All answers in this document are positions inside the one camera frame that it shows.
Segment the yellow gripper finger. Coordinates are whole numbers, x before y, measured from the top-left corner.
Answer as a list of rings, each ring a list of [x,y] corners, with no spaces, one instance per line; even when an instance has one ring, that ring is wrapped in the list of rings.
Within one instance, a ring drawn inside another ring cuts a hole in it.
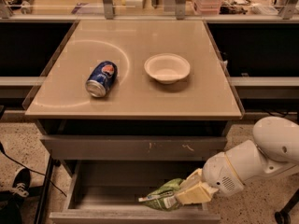
[[[181,184],[182,189],[188,189],[202,181],[202,169],[198,168],[192,172]]]
[[[217,188],[209,186],[207,182],[199,182],[192,187],[180,189],[175,196],[183,205],[208,203],[218,191]]]

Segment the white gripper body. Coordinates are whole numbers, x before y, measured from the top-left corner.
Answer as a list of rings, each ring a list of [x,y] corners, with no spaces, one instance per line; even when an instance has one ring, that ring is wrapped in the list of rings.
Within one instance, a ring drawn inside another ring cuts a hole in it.
[[[219,190],[220,196],[229,197],[244,189],[243,182],[224,152],[206,161],[203,178],[209,186]]]

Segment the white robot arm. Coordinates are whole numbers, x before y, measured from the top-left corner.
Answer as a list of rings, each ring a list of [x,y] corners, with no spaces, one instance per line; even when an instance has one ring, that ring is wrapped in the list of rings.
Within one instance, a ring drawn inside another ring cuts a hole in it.
[[[209,158],[184,180],[175,197],[186,204],[207,203],[214,194],[232,196],[261,178],[298,172],[299,125],[284,118],[258,120],[247,140]]]

